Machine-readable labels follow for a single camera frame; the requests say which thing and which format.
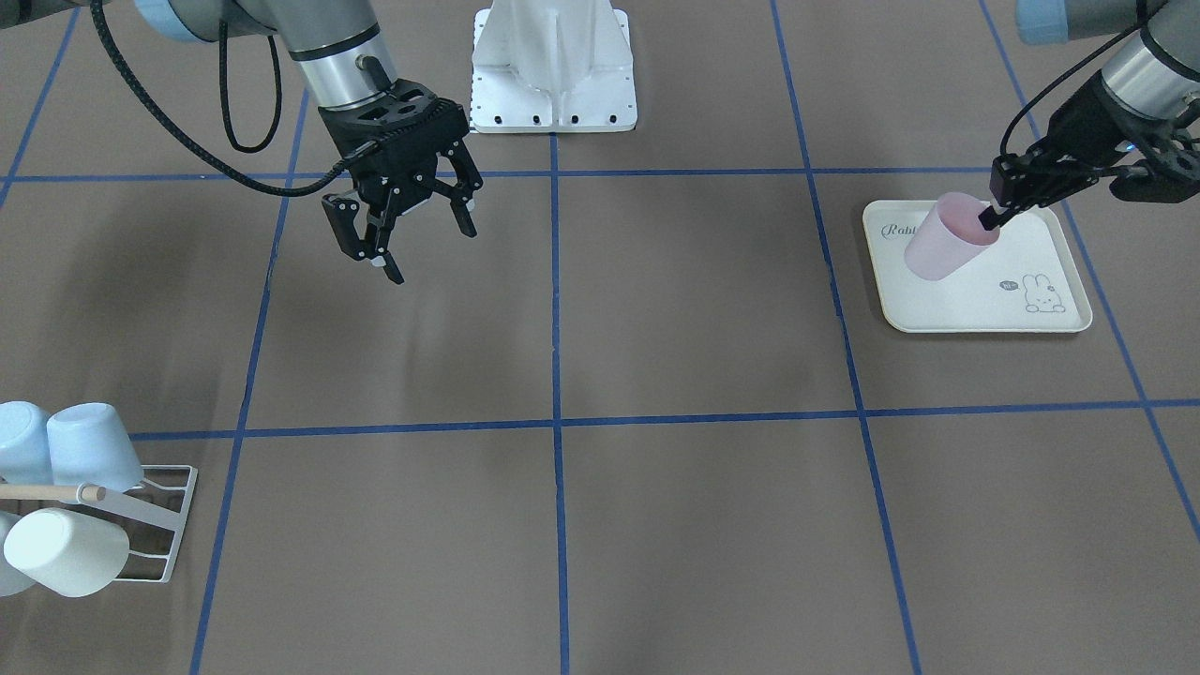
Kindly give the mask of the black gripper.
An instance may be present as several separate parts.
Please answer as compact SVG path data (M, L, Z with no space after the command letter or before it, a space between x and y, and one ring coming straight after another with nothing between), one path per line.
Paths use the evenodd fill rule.
M395 80L356 108L319 110L352 177L352 191L322 196L342 252L368 261L389 281L404 276L390 252L396 221L436 195L454 209L460 232L475 238L474 195L484 175L466 147L466 108L420 82Z
M1051 115L1049 129L1021 155L1003 150L992 162L992 203L979 214L982 229L994 232L1014 211L1064 201L1111 178L1118 201L1158 203L1163 187L1148 161L1118 168L1118 161L1148 141L1162 121L1118 102L1100 73L1088 77Z

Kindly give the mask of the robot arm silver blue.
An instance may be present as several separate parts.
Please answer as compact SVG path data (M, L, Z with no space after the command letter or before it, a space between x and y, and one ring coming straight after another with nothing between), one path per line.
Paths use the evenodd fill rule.
M104 1L5 1L2 26L73 11L89 14L116 73L160 127L196 159L246 189L280 198L322 195L322 210L348 258L404 280L389 243L396 222L444 197L456 226L473 238L474 197L484 175L466 138L466 108L420 82L404 80L368 1L139 1L142 20L167 38L218 49L218 88L228 90L228 43L268 38L274 61L288 56L334 141L338 159L304 187L274 187L236 171L203 148L162 110L116 47Z
M984 229L1100 181L1127 203L1196 196L1195 1L1020 1L1014 18L1027 44L1104 38L1094 56L1105 64L1054 110L1040 141L1021 154L1001 141Z

